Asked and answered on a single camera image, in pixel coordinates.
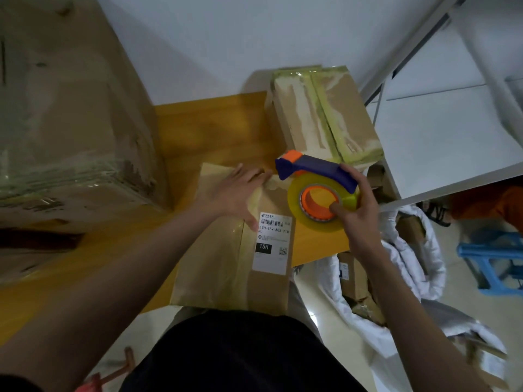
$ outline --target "tiled floor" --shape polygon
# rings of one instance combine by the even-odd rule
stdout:
[[[468,232],[484,223],[454,223],[449,228],[434,225],[443,258],[447,264],[447,286],[442,301],[473,316],[491,327],[505,343],[509,354],[507,366],[511,391],[523,391],[523,299],[521,297],[488,297],[477,290],[477,281],[467,263],[457,257],[455,249]],[[376,391],[369,368],[373,351],[362,338],[346,325],[316,284],[314,265],[306,265],[296,277],[303,301],[316,320],[327,348],[369,390]],[[102,359],[97,370],[107,373],[114,360],[122,360],[123,348],[133,347],[136,361],[145,357],[171,322],[176,309],[165,307],[137,317]],[[104,388],[116,391],[120,379]]]

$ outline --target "tape dispenser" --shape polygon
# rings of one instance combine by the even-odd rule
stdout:
[[[338,202],[354,211],[358,183],[339,164],[290,150],[275,160],[280,180],[293,175],[287,202],[296,220],[307,228],[334,232],[343,228],[341,220],[329,210]]]

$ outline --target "orange tape core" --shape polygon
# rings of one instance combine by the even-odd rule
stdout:
[[[318,220],[330,220],[331,218],[334,218],[335,214],[332,213],[328,207],[316,203],[316,201],[311,196],[312,190],[324,190],[332,196],[332,202],[339,202],[336,194],[332,190],[329,190],[323,185],[311,185],[307,187],[301,194],[300,201],[303,209],[309,215],[317,218]]]

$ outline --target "hand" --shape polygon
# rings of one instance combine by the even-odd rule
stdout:
[[[229,176],[223,179],[210,193],[209,199],[218,207],[222,216],[238,216],[253,231],[258,231],[258,221],[247,209],[247,201],[253,191],[272,176],[263,169],[246,169],[239,164]]]
[[[329,209],[343,222],[343,229],[349,238],[350,251],[364,263],[367,258],[375,258],[384,251],[378,229],[379,206],[367,178],[352,166],[341,164],[340,167],[358,182],[361,193],[359,208],[350,212],[334,202]]]

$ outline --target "blue plastic stool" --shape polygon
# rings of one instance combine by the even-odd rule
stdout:
[[[505,247],[494,245],[494,242],[501,237],[508,238],[512,245]],[[480,289],[481,293],[489,296],[519,295],[523,297],[523,286],[521,285],[523,265],[513,263],[514,259],[523,260],[523,243],[518,232],[490,231],[490,237],[485,243],[460,243],[457,251],[459,257],[475,261],[490,284],[490,289]],[[492,267],[491,259],[510,260],[511,266],[504,272],[504,275],[518,280],[519,289],[512,289],[503,284]]]

